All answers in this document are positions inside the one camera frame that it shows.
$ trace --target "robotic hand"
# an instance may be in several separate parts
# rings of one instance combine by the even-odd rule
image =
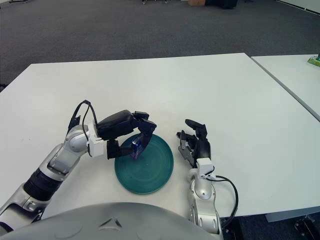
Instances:
[[[87,104],[88,108],[80,124],[77,113],[82,104]],[[94,121],[87,126],[84,120],[89,108]],[[136,159],[148,145],[157,127],[148,118],[145,112],[130,113],[123,110],[98,123],[91,103],[87,100],[81,102],[70,120],[64,143],[49,153],[28,181],[0,208],[0,236],[39,220],[51,197],[81,156],[86,152],[92,157],[104,154],[104,141],[107,141],[108,159],[125,155]],[[141,133],[132,141],[131,147],[120,147],[116,138],[132,133],[135,128]]]
[[[176,134],[180,139],[178,150],[192,166],[188,174],[189,220],[213,234],[215,239],[222,240],[221,222],[215,207],[216,191],[211,183],[216,177],[213,174],[215,167],[211,161],[210,143],[206,138],[206,125],[190,119],[186,119],[185,123],[195,130],[195,135],[189,135],[183,130]]]

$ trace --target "gray carpet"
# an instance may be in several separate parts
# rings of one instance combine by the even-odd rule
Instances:
[[[320,16],[274,0],[29,0],[0,9],[0,83],[33,63],[320,51]]]

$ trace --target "green object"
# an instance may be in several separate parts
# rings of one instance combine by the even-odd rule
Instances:
[[[309,58],[308,63],[320,67],[320,57],[319,56],[312,56]]]
[[[131,146],[135,136],[129,137],[121,146]],[[136,160],[127,155],[117,157],[114,162],[119,182],[136,194],[150,194],[159,190],[169,180],[173,169],[174,157],[171,149],[157,135],[152,135],[149,144]]]

